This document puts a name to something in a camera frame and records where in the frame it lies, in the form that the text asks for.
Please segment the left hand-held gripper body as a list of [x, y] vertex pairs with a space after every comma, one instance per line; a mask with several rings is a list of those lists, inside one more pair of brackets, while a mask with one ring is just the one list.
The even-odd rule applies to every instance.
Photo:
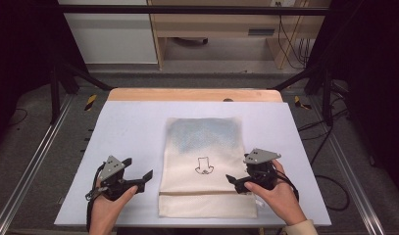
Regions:
[[140, 181], [142, 178], [125, 180], [125, 169], [132, 164], [132, 158], [120, 161], [114, 156], [109, 156], [97, 169], [94, 177], [94, 198], [103, 195], [110, 201], [118, 199], [126, 190]]

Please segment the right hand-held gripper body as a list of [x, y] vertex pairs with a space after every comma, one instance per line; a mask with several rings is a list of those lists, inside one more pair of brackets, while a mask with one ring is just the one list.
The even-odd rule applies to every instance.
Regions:
[[254, 182], [267, 190], [274, 189], [277, 172], [273, 160], [278, 158], [280, 154], [258, 148], [246, 154], [244, 163], [249, 174], [249, 182]]

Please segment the cream mesh laundry bag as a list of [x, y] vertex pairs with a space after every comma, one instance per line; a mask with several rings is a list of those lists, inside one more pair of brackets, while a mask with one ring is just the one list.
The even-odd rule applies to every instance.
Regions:
[[166, 126], [159, 216], [255, 218], [255, 196], [239, 194], [227, 178], [247, 175], [241, 120], [170, 118]]

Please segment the person's right hand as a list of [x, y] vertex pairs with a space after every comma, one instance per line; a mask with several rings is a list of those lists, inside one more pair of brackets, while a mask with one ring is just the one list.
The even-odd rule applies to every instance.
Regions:
[[281, 163], [277, 160], [273, 160], [273, 165], [279, 174], [279, 178], [273, 190], [267, 190], [253, 182], [245, 182], [244, 186], [249, 191], [262, 198], [287, 226], [306, 221], [307, 217], [304, 215], [292, 187], [282, 179], [284, 176], [284, 169]]

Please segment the person's left hand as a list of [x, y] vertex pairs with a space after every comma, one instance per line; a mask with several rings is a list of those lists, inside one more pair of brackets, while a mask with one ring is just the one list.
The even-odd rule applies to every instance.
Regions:
[[110, 201], [104, 196], [99, 196], [94, 201], [92, 208], [90, 228], [114, 228], [122, 209], [135, 195], [136, 190], [137, 186], [132, 186], [115, 201]]

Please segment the white table mat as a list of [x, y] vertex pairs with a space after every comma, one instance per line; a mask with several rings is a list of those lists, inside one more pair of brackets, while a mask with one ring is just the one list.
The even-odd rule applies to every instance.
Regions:
[[267, 207], [253, 219], [167, 218], [158, 214], [163, 171], [165, 125], [168, 118], [240, 118], [246, 152], [260, 148], [281, 154], [280, 163], [299, 191], [305, 215], [317, 226], [330, 226], [318, 183], [300, 140], [289, 106], [282, 102], [124, 102], [108, 101], [96, 122], [72, 186], [57, 215], [60, 226], [86, 223], [85, 195], [96, 169], [114, 156], [132, 159], [126, 178], [152, 171], [143, 193], [134, 196], [117, 221], [136, 227], [277, 227], [282, 221]]

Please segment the yellow black floor tape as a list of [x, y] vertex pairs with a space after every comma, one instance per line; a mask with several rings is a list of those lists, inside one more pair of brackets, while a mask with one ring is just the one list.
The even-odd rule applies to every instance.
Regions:
[[97, 95], [95, 95], [95, 94], [92, 94], [92, 95], [89, 96], [89, 98], [88, 98], [88, 100], [86, 102], [85, 108], [84, 108], [85, 111], [90, 111], [91, 110], [96, 98], [97, 98]]
[[305, 109], [305, 110], [311, 110], [312, 109], [311, 105], [302, 104], [301, 101], [300, 101], [299, 96], [294, 96], [294, 104], [295, 104], [295, 107], [302, 108], [302, 109]]

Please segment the wooden table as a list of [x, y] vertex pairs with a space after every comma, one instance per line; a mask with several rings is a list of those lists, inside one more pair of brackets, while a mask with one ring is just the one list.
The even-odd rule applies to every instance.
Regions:
[[205, 89], [205, 88], [115, 88], [108, 101], [283, 101], [276, 90], [267, 89]]

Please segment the black metal stand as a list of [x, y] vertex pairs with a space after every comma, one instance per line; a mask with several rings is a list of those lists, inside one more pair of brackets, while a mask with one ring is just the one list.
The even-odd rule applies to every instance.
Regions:
[[88, 72], [80, 70], [71, 64], [54, 66], [53, 69], [50, 70], [49, 76], [52, 106], [51, 124], [55, 123], [61, 115], [59, 85], [62, 85], [68, 94], [75, 94], [79, 90], [79, 86], [75, 81], [75, 77], [77, 76], [104, 91], [111, 91], [113, 89], [113, 86], [98, 80]]
[[309, 79], [309, 81], [306, 83], [304, 87], [304, 92], [307, 95], [313, 95], [316, 92], [318, 92], [320, 88], [323, 89], [322, 118], [324, 119], [327, 126], [332, 126], [333, 120], [332, 120], [331, 103], [330, 103], [332, 78], [328, 68], [322, 63], [316, 63], [311, 67], [305, 68], [303, 71], [293, 75], [291, 78], [272, 87], [272, 90], [281, 91], [286, 87], [296, 83], [297, 81], [302, 80], [303, 78]]

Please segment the white cabinet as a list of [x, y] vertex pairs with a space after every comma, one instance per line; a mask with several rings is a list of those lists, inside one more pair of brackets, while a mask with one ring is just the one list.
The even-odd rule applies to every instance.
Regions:
[[65, 14], [87, 64], [156, 64], [148, 14]]

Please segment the light wooden desk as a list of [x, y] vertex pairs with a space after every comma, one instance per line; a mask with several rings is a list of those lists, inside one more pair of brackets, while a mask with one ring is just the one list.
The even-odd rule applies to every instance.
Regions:
[[[240, 6], [327, 8], [331, 0], [146, 0], [150, 6]], [[164, 59], [168, 38], [241, 38], [267, 40], [274, 63], [282, 69], [291, 59], [297, 39], [315, 39], [322, 16], [152, 14], [157, 54]]]

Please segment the dark curtain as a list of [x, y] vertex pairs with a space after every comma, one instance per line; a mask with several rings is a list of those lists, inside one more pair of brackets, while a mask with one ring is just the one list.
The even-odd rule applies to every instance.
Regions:
[[58, 4], [59, 0], [0, 0], [0, 143], [20, 97], [50, 82], [53, 64], [36, 37], [34, 22], [48, 34], [62, 59], [86, 70], [64, 14], [37, 8]]
[[399, 191], [399, 0], [331, 0], [309, 63], [328, 57], [332, 77], [349, 86], [349, 105], [374, 158]]

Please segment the aluminium floor rail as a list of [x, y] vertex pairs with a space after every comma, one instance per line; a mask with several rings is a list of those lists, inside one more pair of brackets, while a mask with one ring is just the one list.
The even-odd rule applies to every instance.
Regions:
[[49, 151], [66, 115], [68, 114], [74, 98], [75, 96], [70, 94], [65, 96], [59, 115], [49, 125], [16, 188], [7, 201], [4, 209], [0, 212], [0, 235], [5, 235], [11, 222], [13, 221], [13, 218], [22, 204], [35, 175], [39, 171], [47, 152]]
[[325, 123], [322, 124], [322, 128], [329, 133], [327, 137], [328, 147], [332, 152], [332, 156], [334, 157], [346, 183], [348, 193], [351, 196], [352, 202], [356, 206], [368, 233], [370, 235], [385, 235], [383, 226], [372, 207], [361, 181], [356, 175], [353, 167], [349, 164], [336, 136], [332, 133], [331, 128]]

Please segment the black horizontal frame bar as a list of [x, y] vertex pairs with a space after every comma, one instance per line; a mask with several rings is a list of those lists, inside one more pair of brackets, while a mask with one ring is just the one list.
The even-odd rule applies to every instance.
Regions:
[[234, 6], [141, 6], [141, 5], [59, 5], [63, 13], [78, 14], [193, 14], [326, 16], [330, 8], [234, 7]]

